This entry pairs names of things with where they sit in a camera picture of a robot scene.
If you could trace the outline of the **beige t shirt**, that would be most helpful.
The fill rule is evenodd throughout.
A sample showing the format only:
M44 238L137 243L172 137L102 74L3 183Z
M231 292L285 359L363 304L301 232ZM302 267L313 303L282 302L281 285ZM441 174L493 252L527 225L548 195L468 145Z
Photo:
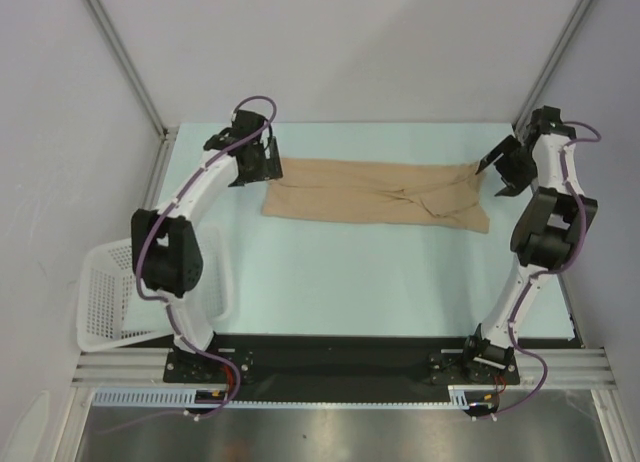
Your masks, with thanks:
M319 222L440 226L486 234L476 163L410 165L286 158L262 214Z

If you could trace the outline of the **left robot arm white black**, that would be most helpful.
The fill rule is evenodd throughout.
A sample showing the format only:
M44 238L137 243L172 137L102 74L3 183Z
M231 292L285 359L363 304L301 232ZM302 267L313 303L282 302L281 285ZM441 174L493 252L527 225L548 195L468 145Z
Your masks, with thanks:
M186 369L197 380L214 379L220 356L208 349L214 328L205 310L191 300L205 262L196 228L224 191L283 176L273 122L237 105L230 124L203 145L191 175L164 202L138 209L131 217L131 255L136 292L163 308L174 344L190 352Z

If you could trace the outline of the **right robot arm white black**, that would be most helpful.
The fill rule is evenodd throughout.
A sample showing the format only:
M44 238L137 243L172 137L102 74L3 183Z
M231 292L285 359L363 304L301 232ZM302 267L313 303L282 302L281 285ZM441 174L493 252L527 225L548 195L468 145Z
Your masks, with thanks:
M461 370L473 383L511 364L533 301L551 277L575 262L597 214L597 201L578 181L574 155L583 140L577 126L563 120L560 109L542 106L521 138L506 137L479 164L480 171L495 167L504 184L499 196L533 193L511 235L514 262L505 286L463 349Z

